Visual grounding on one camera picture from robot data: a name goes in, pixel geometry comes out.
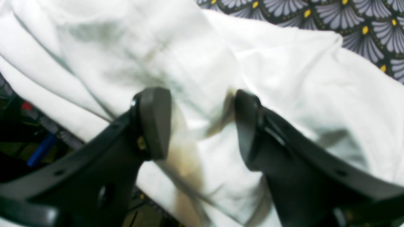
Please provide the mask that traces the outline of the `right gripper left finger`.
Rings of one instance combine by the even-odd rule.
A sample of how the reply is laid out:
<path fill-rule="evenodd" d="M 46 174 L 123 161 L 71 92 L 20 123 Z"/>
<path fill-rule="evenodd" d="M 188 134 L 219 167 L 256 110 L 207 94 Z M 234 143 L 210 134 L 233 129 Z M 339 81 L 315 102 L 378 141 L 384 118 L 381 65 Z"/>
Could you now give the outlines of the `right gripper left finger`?
<path fill-rule="evenodd" d="M 139 92 L 80 151 L 1 184 L 1 219 L 23 227 L 120 227 L 142 164 L 167 158 L 171 112 L 169 89 Z"/>

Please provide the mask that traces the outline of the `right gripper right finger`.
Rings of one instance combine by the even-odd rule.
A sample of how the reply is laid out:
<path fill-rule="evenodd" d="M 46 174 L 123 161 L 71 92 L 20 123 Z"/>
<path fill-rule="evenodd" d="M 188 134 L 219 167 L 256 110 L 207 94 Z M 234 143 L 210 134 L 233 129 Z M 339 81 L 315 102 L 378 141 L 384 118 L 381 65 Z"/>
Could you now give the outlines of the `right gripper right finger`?
<path fill-rule="evenodd" d="M 326 152 L 246 90 L 234 98 L 241 157 L 266 179 L 283 227 L 399 227 L 403 187 Z"/>

